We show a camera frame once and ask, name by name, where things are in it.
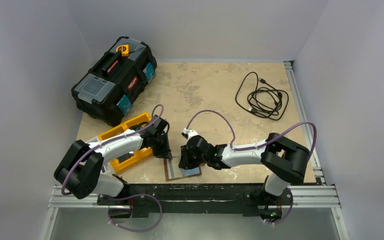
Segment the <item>brown leather card holder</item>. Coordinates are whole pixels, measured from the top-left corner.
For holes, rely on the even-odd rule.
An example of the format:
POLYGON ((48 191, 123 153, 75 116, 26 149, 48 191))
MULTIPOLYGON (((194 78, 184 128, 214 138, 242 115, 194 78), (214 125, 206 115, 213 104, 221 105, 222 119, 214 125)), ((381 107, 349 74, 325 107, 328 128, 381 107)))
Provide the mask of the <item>brown leather card holder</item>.
POLYGON ((180 157, 174 156, 172 159, 164 159, 164 175, 167 182, 192 178, 202 175, 201 167, 196 167, 193 169, 183 169, 179 167, 180 157))

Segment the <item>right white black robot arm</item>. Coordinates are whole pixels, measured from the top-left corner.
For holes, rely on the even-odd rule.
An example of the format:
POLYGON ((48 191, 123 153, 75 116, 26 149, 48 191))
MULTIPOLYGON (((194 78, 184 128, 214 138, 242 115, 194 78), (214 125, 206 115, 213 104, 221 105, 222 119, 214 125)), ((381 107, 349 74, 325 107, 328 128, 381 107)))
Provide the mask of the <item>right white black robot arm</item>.
POLYGON ((311 156, 307 147, 275 132, 265 141, 243 145, 213 145, 195 131, 186 137, 186 144, 180 148, 180 169, 190 170, 202 164, 215 170, 264 165, 272 172, 260 191, 262 200, 268 204, 278 200, 289 185, 304 182, 311 156))

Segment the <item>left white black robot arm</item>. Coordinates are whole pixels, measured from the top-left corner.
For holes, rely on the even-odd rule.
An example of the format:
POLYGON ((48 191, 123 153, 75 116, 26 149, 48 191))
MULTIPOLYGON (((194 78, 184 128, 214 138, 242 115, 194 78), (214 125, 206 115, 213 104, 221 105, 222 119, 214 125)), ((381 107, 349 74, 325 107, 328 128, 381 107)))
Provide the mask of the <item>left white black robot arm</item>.
POLYGON ((56 167, 53 177, 62 185, 63 195, 83 199, 90 194, 108 196, 118 205, 129 199, 128 184, 115 175, 105 175, 102 167, 125 154, 150 148, 159 159, 172 158, 169 145, 169 123, 158 115, 144 126, 137 124, 110 137, 86 143, 76 140, 56 167))

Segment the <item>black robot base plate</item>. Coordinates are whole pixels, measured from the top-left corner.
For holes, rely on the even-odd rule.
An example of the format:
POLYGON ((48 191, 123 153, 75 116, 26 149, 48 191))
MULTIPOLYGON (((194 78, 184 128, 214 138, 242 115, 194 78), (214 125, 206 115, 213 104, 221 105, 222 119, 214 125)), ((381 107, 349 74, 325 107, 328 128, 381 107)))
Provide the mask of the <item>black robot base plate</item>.
POLYGON ((133 218, 150 213, 237 214, 278 220, 283 207, 290 207, 293 195, 289 188, 280 196, 266 192, 264 183, 131 183, 118 200, 100 194, 99 206, 126 207, 133 218))

